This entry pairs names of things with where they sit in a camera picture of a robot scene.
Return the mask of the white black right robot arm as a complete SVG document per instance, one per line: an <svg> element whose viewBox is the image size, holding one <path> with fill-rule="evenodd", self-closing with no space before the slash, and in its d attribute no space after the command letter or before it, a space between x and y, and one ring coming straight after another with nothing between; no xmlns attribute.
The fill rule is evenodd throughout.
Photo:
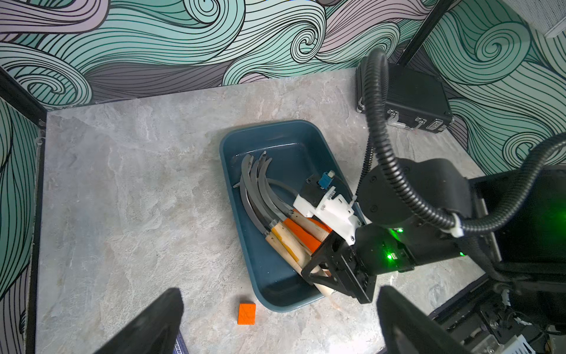
<svg viewBox="0 0 566 354"><path fill-rule="evenodd" d="M358 200L370 222L340 232L338 218L326 218L331 233L303 278L362 304L376 300L391 353L401 351L402 338L418 353L468 353L458 331L472 325L455 320L462 302L434 324L394 290L375 291L381 274L467 256L487 275L467 294L473 315L485 319L488 302L503 325L533 326L539 337L554 327L564 335L565 232L557 222L565 209L565 170L545 165L564 148L564 134L536 145L517 170L494 177L469 180L446 159L400 159L386 129L394 76L384 51L372 50L362 69L369 155L377 166L365 172Z"/></svg>

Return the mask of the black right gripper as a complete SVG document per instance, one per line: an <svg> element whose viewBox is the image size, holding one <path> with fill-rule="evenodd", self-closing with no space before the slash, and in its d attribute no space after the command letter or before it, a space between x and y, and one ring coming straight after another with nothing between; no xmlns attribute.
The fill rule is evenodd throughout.
<svg viewBox="0 0 566 354"><path fill-rule="evenodd" d="M302 268L302 277L367 304L378 275L463 256L454 238L423 221L395 227L367 224L356 229L352 246L332 232Z"/></svg>

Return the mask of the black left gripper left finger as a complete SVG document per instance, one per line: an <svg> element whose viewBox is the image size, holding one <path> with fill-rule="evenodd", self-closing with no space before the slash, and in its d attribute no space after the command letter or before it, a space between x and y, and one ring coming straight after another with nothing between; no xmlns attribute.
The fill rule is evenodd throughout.
<svg viewBox="0 0 566 354"><path fill-rule="evenodd" d="M180 289L167 289L97 352L173 353L183 313Z"/></svg>

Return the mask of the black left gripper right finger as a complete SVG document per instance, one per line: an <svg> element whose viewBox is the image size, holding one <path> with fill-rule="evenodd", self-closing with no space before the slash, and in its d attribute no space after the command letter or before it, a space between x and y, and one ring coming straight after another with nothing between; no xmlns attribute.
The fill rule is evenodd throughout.
<svg viewBox="0 0 566 354"><path fill-rule="evenodd" d="M391 286L380 289L377 313L388 353L470 352Z"/></svg>

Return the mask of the orange handle sickle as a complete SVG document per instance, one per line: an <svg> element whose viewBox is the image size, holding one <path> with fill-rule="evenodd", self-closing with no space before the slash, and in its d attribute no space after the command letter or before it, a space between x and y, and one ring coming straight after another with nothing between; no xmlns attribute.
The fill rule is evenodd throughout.
<svg viewBox="0 0 566 354"><path fill-rule="evenodd" d="M253 169L257 177L258 172L258 163L259 159L253 164ZM305 232L301 227L295 224L290 219L282 221L283 224L298 238L299 243L302 244L307 250L309 255L312 255L319 246L321 246L321 242L316 240L312 235L308 232Z"/></svg>

